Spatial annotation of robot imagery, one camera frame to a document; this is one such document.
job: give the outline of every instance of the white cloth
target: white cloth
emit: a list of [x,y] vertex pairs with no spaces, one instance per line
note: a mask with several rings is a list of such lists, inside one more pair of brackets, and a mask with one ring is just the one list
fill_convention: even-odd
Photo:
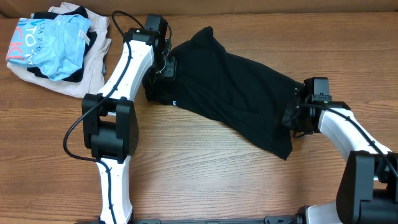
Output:
[[[51,7],[49,12],[63,14],[72,12],[79,6],[71,3],[63,2],[60,7]],[[88,19],[91,20],[90,32],[96,32],[97,38],[91,49],[84,57],[84,72],[81,82],[72,83],[63,80],[51,81],[46,78],[36,77],[32,72],[28,72],[27,68],[20,67],[11,63],[7,63],[7,67],[11,69],[19,78],[27,82],[35,83],[42,87],[48,88],[65,95],[83,98],[86,93],[97,94],[104,86],[103,76],[103,59],[108,53],[111,39],[106,38],[108,32],[109,18],[100,16],[87,10]]]

